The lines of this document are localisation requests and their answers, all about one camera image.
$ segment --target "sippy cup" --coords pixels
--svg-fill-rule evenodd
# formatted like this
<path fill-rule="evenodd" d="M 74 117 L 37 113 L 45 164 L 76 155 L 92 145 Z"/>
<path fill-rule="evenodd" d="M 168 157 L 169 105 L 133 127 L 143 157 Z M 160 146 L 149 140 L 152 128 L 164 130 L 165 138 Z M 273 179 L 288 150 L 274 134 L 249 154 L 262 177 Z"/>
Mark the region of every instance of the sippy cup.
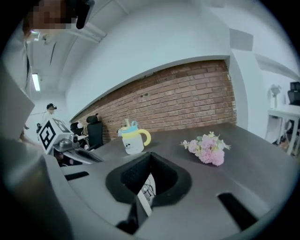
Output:
<path fill-rule="evenodd" d="M 126 153 L 129 155 L 142 152 L 144 146 L 147 146 L 151 142 L 150 133 L 145 129 L 138 129 L 136 121 L 133 121 L 131 126 L 128 126 L 126 129 L 121 129 L 121 133 Z M 143 142 L 141 134 L 147 136 L 145 142 Z"/>

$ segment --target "white lamp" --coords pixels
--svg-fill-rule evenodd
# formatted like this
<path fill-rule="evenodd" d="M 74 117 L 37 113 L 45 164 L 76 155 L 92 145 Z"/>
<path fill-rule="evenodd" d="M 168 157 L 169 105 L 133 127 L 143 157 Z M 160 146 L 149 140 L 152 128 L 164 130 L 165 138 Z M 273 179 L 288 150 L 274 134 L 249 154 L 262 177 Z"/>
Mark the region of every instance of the white lamp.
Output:
<path fill-rule="evenodd" d="M 36 89 L 36 91 L 41 91 L 41 89 L 39 87 L 38 74 L 33 73 L 32 80 L 33 80 L 34 88 Z"/>

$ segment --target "person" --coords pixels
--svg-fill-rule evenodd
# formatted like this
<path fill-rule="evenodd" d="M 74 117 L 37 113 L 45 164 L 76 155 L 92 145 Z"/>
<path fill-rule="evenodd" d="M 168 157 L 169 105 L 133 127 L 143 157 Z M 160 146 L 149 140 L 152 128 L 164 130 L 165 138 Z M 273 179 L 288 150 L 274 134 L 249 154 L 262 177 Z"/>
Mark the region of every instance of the person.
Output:
<path fill-rule="evenodd" d="M 20 22 L 6 44 L 0 58 L 0 134 L 4 138 L 36 145 L 26 137 L 23 129 L 34 107 L 26 93 L 31 77 L 26 41 L 33 30 L 54 34 L 71 23 L 72 8 L 68 3 L 67 0 L 41 0 Z"/>
<path fill-rule="evenodd" d="M 47 111 L 43 114 L 43 117 L 42 117 L 42 122 L 41 122 L 42 125 L 46 122 L 47 119 L 53 117 L 52 115 L 54 114 L 54 110 L 56 110 L 57 107 L 54 104 L 49 103 L 47 105 L 46 109 L 47 109 Z"/>

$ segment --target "flower bouquet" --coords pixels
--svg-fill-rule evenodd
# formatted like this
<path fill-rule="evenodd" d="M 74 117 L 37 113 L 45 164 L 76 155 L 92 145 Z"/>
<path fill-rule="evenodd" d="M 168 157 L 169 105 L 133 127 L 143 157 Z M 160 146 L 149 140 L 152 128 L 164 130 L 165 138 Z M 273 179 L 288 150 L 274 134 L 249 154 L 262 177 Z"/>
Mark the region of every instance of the flower bouquet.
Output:
<path fill-rule="evenodd" d="M 223 140 L 219 140 L 219 136 L 215 136 L 213 132 L 197 137 L 196 140 L 190 142 L 184 140 L 181 145 L 189 152 L 194 153 L 203 163 L 212 163 L 216 166 L 224 163 L 223 149 L 230 149 L 230 146 L 226 145 Z"/>

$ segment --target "red brick wall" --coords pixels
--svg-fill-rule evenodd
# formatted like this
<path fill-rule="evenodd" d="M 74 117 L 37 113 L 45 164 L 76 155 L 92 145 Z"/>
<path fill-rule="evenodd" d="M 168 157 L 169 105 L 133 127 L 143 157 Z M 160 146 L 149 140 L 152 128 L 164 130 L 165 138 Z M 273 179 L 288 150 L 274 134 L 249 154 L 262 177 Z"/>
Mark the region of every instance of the red brick wall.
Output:
<path fill-rule="evenodd" d="M 73 122 L 86 124 L 86 118 L 96 113 L 104 124 L 104 142 L 117 137 L 125 118 L 150 132 L 236 123 L 232 83 L 223 60 L 170 67 L 131 82 L 89 106 Z"/>

